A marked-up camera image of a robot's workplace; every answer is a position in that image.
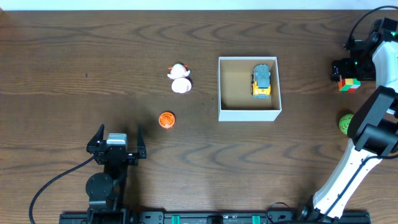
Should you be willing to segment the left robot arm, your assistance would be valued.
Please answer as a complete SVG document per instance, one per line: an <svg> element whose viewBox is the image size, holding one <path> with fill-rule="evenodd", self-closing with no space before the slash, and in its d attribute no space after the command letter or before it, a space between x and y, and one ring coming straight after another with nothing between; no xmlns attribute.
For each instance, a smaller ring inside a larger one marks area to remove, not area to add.
<svg viewBox="0 0 398 224"><path fill-rule="evenodd" d="M97 164L104 167L102 172L92 175L86 182L89 196L88 224L137 223L137 215L124 207L124 190L129 166L138 165L139 159L147 157L146 145L141 129L137 132L135 152L129 152L127 135L111 133L104 139L104 125L87 144L89 152Z"/></svg>

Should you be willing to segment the multicolour puzzle cube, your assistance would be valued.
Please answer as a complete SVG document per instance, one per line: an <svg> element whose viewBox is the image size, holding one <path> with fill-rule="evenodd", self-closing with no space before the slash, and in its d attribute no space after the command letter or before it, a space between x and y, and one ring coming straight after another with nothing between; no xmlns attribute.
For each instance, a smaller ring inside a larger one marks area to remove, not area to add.
<svg viewBox="0 0 398 224"><path fill-rule="evenodd" d="M345 78L338 82L339 91L354 92L361 86L361 82L356 78Z"/></svg>

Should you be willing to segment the yellow grey toy truck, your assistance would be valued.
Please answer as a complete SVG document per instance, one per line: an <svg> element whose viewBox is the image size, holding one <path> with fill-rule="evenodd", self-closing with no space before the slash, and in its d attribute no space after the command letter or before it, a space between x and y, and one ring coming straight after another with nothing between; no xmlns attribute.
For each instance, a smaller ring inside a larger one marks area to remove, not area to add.
<svg viewBox="0 0 398 224"><path fill-rule="evenodd" d="M271 71L268 65L259 64L251 75L251 94L254 98L271 98Z"/></svg>

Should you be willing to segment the green ball with red numbers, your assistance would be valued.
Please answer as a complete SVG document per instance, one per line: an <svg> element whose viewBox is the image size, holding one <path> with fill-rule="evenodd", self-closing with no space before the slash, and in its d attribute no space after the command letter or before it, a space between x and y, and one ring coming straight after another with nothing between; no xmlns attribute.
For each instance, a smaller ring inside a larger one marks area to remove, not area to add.
<svg viewBox="0 0 398 224"><path fill-rule="evenodd" d="M339 123L338 123L338 127L339 127L339 130L343 134L347 134L348 127L349 127L349 124L350 124L353 116L354 116L354 114L346 114L346 115L344 115L344 116L342 116L340 118Z"/></svg>

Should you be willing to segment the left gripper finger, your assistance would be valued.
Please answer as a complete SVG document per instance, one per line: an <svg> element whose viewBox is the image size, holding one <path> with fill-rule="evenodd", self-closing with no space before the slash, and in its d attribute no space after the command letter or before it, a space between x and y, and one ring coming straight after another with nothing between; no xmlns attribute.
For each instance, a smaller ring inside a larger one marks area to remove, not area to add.
<svg viewBox="0 0 398 224"><path fill-rule="evenodd" d="M86 151L90 154L95 154L99 151L103 142L104 124L101 124L96 134L90 139L86 146Z"/></svg>
<svg viewBox="0 0 398 224"><path fill-rule="evenodd" d="M147 157L146 145L144 143L142 129L140 126L138 127L137 132L137 152L140 159L145 159Z"/></svg>

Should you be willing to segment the orange round toy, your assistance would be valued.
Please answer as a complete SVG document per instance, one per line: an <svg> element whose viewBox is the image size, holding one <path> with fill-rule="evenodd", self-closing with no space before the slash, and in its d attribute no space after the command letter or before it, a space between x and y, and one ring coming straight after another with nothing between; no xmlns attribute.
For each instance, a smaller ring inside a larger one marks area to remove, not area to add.
<svg viewBox="0 0 398 224"><path fill-rule="evenodd" d="M171 112L163 112L159 116L158 122L162 128L170 129L175 124L175 115Z"/></svg>

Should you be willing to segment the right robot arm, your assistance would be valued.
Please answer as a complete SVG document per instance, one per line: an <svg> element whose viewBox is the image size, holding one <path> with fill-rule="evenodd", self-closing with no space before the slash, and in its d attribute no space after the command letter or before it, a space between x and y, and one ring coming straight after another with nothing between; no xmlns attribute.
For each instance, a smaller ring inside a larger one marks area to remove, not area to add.
<svg viewBox="0 0 398 224"><path fill-rule="evenodd" d="M337 223L366 175L384 159L397 158L397 123L384 119L397 115L397 21L376 20L366 40L349 36L350 56L332 63L331 79L374 81L376 90L349 122L345 153L326 184L311 197L298 220Z"/></svg>

